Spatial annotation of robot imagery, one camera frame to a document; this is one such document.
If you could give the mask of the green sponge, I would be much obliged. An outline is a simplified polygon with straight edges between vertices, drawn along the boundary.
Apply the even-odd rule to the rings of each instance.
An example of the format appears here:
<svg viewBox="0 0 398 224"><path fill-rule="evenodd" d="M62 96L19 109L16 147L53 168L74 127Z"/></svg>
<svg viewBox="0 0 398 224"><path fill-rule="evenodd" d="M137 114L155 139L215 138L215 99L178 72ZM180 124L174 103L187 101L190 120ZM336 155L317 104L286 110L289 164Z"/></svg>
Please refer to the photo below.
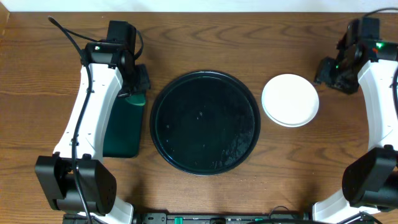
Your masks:
<svg viewBox="0 0 398 224"><path fill-rule="evenodd" d="M125 101L130 105L144 106L146 104L146 96L144 93L135 94L125 98Z"/></svg>

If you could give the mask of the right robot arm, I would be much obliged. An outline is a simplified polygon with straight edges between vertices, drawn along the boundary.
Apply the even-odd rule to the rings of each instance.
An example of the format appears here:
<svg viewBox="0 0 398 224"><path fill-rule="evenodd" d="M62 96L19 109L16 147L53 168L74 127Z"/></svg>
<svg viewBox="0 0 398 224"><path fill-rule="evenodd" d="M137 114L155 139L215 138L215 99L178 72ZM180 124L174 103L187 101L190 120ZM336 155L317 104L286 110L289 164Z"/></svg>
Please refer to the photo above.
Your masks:
<svg viewBox="0 0 398 224"><path fill-rule="evenodd" d="M397 44L363 40L324 58L315 83L352 94L363 92L368 151L349 165L341 189L312 207L312 220L353 222L363 214L397 208Z"/></svg>

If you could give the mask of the mint green plate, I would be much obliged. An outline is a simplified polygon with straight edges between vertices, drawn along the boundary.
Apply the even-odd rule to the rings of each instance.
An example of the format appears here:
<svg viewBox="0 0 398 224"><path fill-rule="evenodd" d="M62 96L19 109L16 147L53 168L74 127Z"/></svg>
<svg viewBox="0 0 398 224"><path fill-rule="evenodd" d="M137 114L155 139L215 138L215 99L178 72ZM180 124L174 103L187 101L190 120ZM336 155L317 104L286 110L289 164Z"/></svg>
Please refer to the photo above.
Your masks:
<svg viewBox="0 0 398 224"><path fill-rule="evenodd" d="M271 114L268 111L266 111L266 115L273 122L288 128L297 128L304 126L309 122L311 122L311 120L315 117L315 114L297 114L297 113Z"/></svg>

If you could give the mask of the white plate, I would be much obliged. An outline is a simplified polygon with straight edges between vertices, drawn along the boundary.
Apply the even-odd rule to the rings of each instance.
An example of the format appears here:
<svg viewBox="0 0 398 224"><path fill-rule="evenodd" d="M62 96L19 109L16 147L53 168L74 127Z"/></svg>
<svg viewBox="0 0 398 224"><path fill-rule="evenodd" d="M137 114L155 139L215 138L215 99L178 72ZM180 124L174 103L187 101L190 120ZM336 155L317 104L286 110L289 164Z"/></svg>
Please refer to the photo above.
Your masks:
<svg viewBox="0 0 398 224"><path fill-rule="evenodd" d="M262 91L264 112L317 114L320 101L315 87L305 78L282 74L271 78Z"/></svg>

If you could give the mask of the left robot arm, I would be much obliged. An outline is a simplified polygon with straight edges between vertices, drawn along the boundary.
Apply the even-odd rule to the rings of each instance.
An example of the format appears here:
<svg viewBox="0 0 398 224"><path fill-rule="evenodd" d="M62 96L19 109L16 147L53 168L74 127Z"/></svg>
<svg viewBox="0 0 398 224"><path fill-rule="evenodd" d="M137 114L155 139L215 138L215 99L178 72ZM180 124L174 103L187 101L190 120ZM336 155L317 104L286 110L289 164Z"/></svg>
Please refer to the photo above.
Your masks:
<svg viewBox="0 0 398 224"><path fill-rule="evenodd" d="M115 39L81 51L80 88L65 132L51 156L39 156L35 174L53 210L80 223L131 223L134 208L117 195L105 157L137 153L145 92L150 88L141 51Z"/></svg>

